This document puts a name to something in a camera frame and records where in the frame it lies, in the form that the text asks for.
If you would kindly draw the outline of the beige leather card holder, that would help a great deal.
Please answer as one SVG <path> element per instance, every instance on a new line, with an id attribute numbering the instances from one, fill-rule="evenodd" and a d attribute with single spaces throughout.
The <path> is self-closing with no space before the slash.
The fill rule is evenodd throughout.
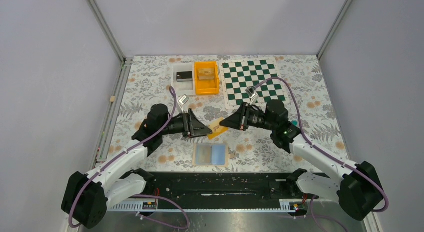
<path id="1" fill-rule="evenodd" d="M 227 167 L 230 150 L 225 143 L 201 143 L 193 147 L 192 164 L 194 166 Z"/>

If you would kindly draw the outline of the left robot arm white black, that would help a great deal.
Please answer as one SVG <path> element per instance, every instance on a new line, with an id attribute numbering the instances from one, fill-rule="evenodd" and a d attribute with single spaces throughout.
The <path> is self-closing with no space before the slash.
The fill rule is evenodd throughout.
<path id="1" fill-rule="evenodd" d="M 97 168 L 70 176 L 61 209 L 68 214 L 71 228 L 93 228 L 109 208 L 142 193 L 148 177 L 131 172 L 130 168 L 158 149 L 163 136 L 180 133 L 183 138 L 195 138 L 213 132 L 192 109 L 178 115 L 174 115 L 175 111 L 176 108 L 169 111 L 165 104 L 154 104 L 139 130 L 118 154 Z"/>

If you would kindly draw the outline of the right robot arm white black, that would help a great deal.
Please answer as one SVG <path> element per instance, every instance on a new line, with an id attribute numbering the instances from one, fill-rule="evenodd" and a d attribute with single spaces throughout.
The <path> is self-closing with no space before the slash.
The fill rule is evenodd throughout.
<path id="1" fill-rule="evenodd" d="M 288 114 L 281 100 L 268 101 L 265 110 L 243 102 L 220 125 L 241 131 L 250 127 L 271 131 L 270 138 L 278 148 L 302 157 L 325 174 L 318 176 L 305 169 L 296 170 L 291 176 L 299 190 L 336 202 L 355 220 L 363 220 L 381 201 L 387 200 L 372 164 L 343 160 L 319 148 L 289 121 Z"/>

